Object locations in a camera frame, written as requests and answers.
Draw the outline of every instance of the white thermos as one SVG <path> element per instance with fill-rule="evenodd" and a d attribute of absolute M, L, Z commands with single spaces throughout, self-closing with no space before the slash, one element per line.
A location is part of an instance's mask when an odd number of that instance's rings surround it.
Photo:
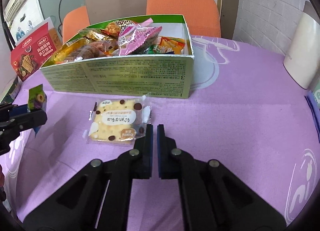
<path fill-rule="evenodd" d="M 306 1 L 283 65 L 302 88 L 307 89 L 320 64 L 320 19 Z"/>

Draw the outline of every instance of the table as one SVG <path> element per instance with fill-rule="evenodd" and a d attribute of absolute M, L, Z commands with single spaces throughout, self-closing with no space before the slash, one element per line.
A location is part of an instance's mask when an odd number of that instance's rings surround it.
<path fill-rule="evenodd" d="M 220 160 L 289 224 L 319 179 L 320 145 L 306 91 L 280 54 L 221 38 L 193 36 L 193 45 L 190 98 L 151 98 L 152 124 L 164 124 L 194 158 Z M 28 89 L 40 83 L 48 96 L 46 125 L 36 138 L 23 132 L 0 158 L 21 220 L 92 159 L 112 160 L 130 149 L 86 142 L 92 104 L 115 96 L 55 92 L 38 71 L 15 102 L 25 104 Z M 133 181 L 128 230 L 183 230 L 177 181 L 157 175 L 156 134 L 154 147 L 153 177 Z"/>

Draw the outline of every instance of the chair backrest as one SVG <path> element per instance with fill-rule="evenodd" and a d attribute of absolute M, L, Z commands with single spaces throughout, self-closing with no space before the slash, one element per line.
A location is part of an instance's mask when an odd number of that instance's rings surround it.
<path fill-rule="evenodd" d="M 62 25 L 62 40 L 63 43 L 75 36 L 82 28 L 90 26 L 87 7 L 82 6 L 69 12 Z"/>
<path fill-rule="evenodd" d="M 156 14 L 182 14 L 191 34 L 221 37 L 214 0 L 147 0 L 147 15 Z"/>

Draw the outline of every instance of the red cracker box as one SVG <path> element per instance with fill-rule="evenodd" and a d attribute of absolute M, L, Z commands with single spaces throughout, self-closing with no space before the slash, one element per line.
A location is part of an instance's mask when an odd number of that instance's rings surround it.
<path fill-rule="evenodd" d="M 62 43 L 55 28 L 48 23 L 34 30 L 11 52 L 11 65 L 22 81 L 37 71 Z"/>

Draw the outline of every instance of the barcode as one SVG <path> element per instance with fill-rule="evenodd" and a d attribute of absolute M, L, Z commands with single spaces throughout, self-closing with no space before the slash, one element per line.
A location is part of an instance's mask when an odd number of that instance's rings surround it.
<path fill-rule="evenodd" d="M 80 39 L 75 39 L 73 41 L 70 41 L 68 43 L 66 43 L 66 45 L 69 47 L 70 45 L 74 44 L 75 42 L 78 42 Z"/>

